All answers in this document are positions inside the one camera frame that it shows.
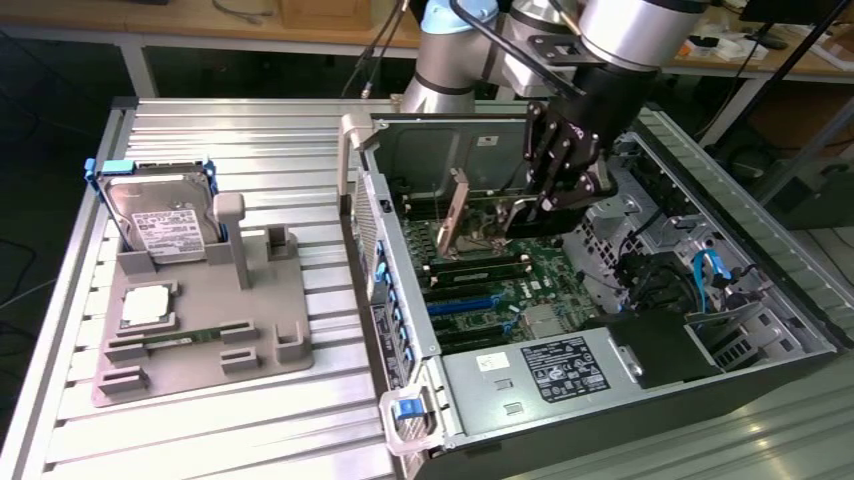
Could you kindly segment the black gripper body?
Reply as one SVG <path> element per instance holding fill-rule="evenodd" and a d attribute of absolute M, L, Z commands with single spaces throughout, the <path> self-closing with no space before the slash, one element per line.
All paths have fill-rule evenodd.
<path fill-rule="evenodd" d="M 580 91 L 558 101 L 563 119 L 584 134 L 587 158 L 572 156 L 572 165 L 588 166 L 611 147 L 637 118 L 659 71 L 635 71 L 612 64 L 579 66 L 571 85 Z"/>

